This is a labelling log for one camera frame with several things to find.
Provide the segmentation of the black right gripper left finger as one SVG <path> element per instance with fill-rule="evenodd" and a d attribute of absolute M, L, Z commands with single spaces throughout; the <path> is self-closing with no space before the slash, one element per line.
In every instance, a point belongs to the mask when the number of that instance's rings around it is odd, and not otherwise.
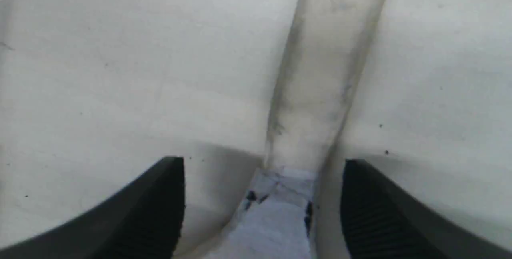
<path fill-rule="evenodd" d="M 163 157 L 79 217 L 1 250 L 2 259 L 171 259 L 185 214 L 182 157 Z"/>

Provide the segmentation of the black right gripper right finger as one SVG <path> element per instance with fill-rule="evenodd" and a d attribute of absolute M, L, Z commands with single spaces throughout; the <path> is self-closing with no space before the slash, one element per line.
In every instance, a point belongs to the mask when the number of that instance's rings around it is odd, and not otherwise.
<path fill-rule="evenodd" d="M 510 259 L 511 251 L 421 203 L 364 159 L 346 159 L 340 222 L 352 259 Z"/>

